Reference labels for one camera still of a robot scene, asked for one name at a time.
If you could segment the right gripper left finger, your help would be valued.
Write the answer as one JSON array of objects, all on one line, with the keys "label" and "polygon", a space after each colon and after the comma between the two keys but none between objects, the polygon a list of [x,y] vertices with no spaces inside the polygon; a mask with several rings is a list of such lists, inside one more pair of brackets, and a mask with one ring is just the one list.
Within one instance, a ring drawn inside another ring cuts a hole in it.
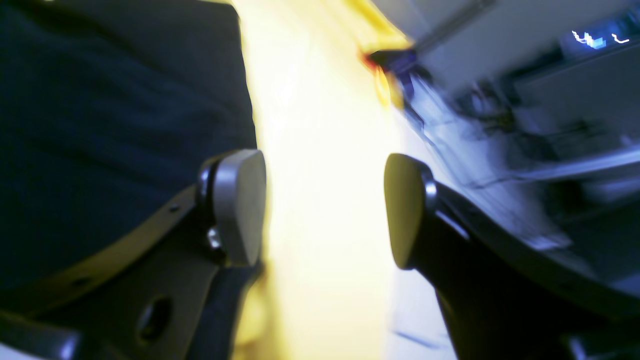
[{"label": "right gripper left finger", "polygon": [[258,261],[265,210],[260,150],[206,160],[116,243],[2,291],[2,346],[40,360],[183,360],[215,276]]}]

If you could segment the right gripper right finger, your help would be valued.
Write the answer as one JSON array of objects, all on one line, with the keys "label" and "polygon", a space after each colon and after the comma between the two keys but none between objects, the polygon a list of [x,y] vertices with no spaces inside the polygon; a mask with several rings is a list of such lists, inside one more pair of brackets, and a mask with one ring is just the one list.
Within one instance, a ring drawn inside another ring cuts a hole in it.
[{"label": "right gripper right finger", "polygon": [[398,268],[435,289],[460,360],[637,360],[639,297],[526,246],[404,153],[384,196]]}]

